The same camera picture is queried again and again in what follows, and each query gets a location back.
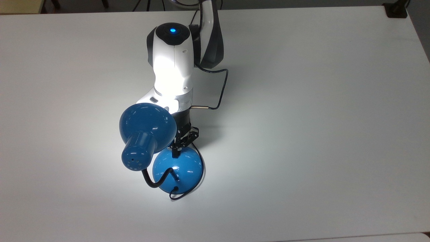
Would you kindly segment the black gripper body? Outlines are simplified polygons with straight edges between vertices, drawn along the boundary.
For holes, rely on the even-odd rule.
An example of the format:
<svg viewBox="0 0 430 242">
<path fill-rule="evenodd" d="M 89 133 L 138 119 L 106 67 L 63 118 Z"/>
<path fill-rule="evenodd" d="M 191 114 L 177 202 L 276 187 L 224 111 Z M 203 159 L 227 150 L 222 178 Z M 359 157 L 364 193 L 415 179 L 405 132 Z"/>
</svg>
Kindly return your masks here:
<svg viewBox="0 0 430 242">
<path fill-rule="evenodd" d="M 181 132 L 189 132 L 191 129 L 191 122 L 189 118 L 189 110 L 174 113 L 174 120 L 176 122 L 177 130 Z"/>
</svg>

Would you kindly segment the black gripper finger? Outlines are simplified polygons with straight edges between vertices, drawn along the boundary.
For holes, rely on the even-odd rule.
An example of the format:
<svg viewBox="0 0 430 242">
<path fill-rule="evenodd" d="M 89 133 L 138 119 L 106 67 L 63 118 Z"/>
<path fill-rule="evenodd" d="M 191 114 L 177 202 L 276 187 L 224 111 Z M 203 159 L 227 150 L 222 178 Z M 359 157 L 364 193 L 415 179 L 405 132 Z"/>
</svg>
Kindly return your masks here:
<svg viewBox="0 0 430 242">
<path fill-rule="evenodd" d="M 190 127 L 189 130 L 181 130 L 180 134 L 180 148 L 188 147 L 190 144 L 192 144 L 197 138 L 199 137 L 199 128 L 197 127 Z"/>
<path fill-rule="evenodd" d="M 178 158 L 181 154 L 181 149 L 182 149 L 181 138 L 182 138 L 182 132 L 181 130 L 177 130 L 175 138 L 170 144 L 170 149 L 172 151 L 172 158 Z"/>
</svg>

